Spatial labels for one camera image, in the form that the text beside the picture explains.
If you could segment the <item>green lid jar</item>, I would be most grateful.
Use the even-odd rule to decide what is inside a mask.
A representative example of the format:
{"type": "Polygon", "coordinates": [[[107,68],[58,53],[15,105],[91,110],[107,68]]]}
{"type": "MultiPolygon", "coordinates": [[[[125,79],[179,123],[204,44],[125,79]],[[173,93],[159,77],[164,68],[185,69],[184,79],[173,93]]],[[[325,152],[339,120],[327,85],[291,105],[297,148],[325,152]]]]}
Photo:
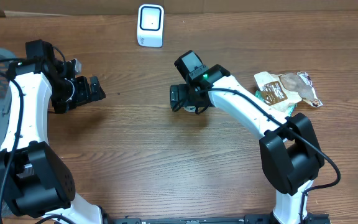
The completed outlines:
{"type": "Polygon", "coordinates": [[[189,113],[196,113],[197,107],[195,106],[184,106],[183,109],[189,113]]]}

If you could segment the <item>light green snack bag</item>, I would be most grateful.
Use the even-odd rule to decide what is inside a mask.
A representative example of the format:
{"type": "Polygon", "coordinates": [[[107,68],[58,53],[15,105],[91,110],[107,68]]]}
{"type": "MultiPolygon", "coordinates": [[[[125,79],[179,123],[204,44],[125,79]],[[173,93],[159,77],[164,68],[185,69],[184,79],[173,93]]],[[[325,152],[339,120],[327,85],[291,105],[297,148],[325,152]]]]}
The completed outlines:
{"type": "MultiPolygon", "coordinates": [[[[257,90],[255,92],[255,96],[260,99],[260,100],[264,100],[263,97],[262,97],[262,92],[257,90]]],[[[290,106],[287,106],[287,109],[285,110],[285,113],[288,115],[288,116],[291,116],[291,114],[294,112],[295,108],[297,107],[297,104],[294,104],[294,105],[290,105],[290,106]]]]}

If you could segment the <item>brown pancake snack bag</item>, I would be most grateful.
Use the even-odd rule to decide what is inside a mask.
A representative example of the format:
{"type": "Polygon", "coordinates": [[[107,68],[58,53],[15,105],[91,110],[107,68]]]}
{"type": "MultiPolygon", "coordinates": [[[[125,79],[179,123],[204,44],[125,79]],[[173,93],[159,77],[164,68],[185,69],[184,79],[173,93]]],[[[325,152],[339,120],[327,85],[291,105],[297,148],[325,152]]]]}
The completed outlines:
{"type": "Polygon", "coordinates": [[[306,72],[260,72],[254,75],[254,79],[258,90],[262,92],[263,102],[275,110],[285,113],[287,106],[301,101],[314,108],[323,106],[306,72]]]}

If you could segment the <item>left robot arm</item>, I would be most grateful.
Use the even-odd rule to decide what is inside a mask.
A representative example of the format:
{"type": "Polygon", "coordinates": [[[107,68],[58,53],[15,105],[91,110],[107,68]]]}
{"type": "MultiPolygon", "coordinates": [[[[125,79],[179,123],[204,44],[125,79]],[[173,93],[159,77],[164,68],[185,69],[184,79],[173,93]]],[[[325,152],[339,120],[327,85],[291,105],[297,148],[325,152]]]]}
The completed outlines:
{"type": "Polygon", "coordinates": [[[7,205],[15,216],[38,223],[111,223],[110,216],[80,196],[69,168],[48,143],[48,111],[64,114],[105,98],[97,77],[81,75],[54,45],[33,40],[25,58],[9,58],[7,129],[0,147],[0,223],[7,205]]]}

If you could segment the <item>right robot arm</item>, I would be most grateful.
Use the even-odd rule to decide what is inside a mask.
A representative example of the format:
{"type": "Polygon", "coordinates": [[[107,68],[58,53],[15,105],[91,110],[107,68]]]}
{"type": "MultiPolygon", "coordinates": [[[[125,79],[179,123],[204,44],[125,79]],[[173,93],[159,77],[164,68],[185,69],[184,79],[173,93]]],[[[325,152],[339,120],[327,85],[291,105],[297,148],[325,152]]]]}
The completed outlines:
{"type": "Polygon", "coordinates": [[[276,202],[270,215],[248,215],[247,222],[327,223],[326,215],[306,210],[308,192],[324,166],[311,121],[301,113],[290,117],[269,107],[224,67],[207,67],[192,50],[174,66],[185,83],[170,87],[173,111],[184,108],[200,114],[209,107],[218,108],[259,141],[262,169],[276,190],[276,202]]]}

